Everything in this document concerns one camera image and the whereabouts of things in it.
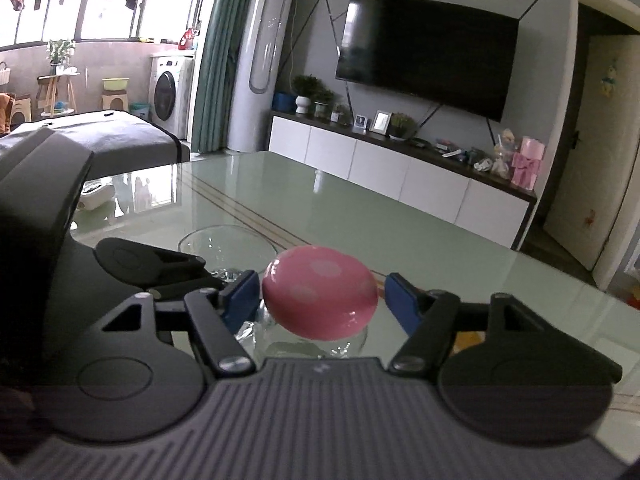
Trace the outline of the pink polka-dot jar lid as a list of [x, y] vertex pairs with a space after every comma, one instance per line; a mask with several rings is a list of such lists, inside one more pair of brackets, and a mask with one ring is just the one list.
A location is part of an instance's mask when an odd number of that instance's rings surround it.
[[360, 333], [378, 307], [378, 283], [356, 258], [321, 246], [296, 246], [272, 260], [262, 278], [271, 316], [289, 332], [312, 340]]

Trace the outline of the blue pot on cabinet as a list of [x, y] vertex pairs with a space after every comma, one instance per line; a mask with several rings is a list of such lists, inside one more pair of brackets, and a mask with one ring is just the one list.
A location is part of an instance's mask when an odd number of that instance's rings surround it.
[[293, 114], [296, 111], [296, 96], [282, 91], [273, 93], [272, 109], [275, 112]]

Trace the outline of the green curtain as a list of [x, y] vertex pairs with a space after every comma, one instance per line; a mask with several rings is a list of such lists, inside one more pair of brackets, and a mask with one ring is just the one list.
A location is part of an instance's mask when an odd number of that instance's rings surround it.
[[232, 14], [239, 0], [213, 0], [206, 27], [204, 44], [200, 47], [198, 85], [193, 92], [191, 148], [197, 153], [217, 151], [220, 127], [217, 125], [224, 93], [226, 55], [235, 28]]

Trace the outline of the small green plant dark pot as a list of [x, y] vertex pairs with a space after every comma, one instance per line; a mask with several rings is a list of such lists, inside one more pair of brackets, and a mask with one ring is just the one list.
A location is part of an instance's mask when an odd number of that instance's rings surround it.
[[392, 139], [407, 140], [415, 128], [416, 122], [412, 117], [402, 113], [394, 113], [390, 118], [387, 134]]

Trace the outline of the black wall television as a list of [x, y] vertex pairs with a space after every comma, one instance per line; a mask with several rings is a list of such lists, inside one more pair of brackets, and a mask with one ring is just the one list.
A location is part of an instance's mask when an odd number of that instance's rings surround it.
[[335, 77], [498, 122], [517, 18], [434, 0], [349, 0]]

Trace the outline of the white photo frame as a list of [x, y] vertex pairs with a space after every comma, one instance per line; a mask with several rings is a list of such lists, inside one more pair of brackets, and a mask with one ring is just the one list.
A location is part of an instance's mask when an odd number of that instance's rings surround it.
[[370, 130], [374, 133], [386, 135], [387, 129], [392, 121], [393, 114], [390, 112], [384, 112], [384, 110], [378, 110], [371, 122]]

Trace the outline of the white washing machine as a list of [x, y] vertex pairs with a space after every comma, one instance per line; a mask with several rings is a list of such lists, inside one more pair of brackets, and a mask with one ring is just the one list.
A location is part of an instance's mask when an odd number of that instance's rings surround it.
[[149, 85], [152, 124], [179, 140], [188, 137], [194, 54], [186, 51], [152, 57]]

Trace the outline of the potted plant white pot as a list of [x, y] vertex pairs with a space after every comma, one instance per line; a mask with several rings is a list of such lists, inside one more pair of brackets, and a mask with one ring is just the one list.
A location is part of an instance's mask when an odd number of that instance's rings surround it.
[[297, 75], [292, 80], [292, 90], [296, 95], [295, 113], [306, 115], [309, 112], [314, 96], [321, 88], [321, 81], [312, 75]]

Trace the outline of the clear glass jar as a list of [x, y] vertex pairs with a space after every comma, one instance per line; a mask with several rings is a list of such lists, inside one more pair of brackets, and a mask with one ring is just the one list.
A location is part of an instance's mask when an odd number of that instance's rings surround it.
[[367, 338], [367, 327], [356, 335], [337, 340], [297, 336], [279, 324], [262, 301], [253, 324], [252, 352], [257, 364], [268, 358], [350, 359], [360, 355]]

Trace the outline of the green basin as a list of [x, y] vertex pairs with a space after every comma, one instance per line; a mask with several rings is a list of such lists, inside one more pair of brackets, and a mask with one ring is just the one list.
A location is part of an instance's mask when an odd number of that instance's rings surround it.
[[103, 91], [126, 93], [128, 89], [129, 79], [126, 77], [103, 78]]

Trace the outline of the doll figure on cabinet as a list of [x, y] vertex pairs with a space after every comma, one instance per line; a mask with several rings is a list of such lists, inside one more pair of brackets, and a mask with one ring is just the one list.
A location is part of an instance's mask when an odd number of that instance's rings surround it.
[[494, 146], [494, 162], [490, 173], [503, 180], [510, 180], [512, 159], [517, 148], [516, 137], [509, 128], [499, 133], [497, 144]]

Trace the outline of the pink gift box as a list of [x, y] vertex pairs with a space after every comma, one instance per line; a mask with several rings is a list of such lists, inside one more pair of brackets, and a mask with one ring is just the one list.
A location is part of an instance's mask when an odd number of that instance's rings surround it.
[[525, 191], [533, 191], [545, 149], [546, 146], [540, 141], [524, 136], [520, 149], [512, 157], [513, 185]]

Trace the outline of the white tv cabinet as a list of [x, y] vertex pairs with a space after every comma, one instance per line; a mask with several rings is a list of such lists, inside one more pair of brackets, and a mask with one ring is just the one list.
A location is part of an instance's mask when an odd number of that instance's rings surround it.
[[271, 114], [267, 146], [511, 249], [537, 203], [532, 192], [426, 148], [295, 114]]

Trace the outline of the clear glass cup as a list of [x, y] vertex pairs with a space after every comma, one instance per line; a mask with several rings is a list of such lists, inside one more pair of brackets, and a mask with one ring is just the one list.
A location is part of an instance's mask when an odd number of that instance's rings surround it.
[[205, 269], [225, 282], [232, 282], [243, 271], [261, 274], [276, 258], [277, 247], [262, 234], [245, 226], [209, 226], [180, 240], [178, 251], [205, 260]]

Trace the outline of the white door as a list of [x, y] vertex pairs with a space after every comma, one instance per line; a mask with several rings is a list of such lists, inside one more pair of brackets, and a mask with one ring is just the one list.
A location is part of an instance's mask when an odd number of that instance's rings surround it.
[[593, 36], [576, 131], [544, 230], [591, 271], [636, 159], [639, 37]]

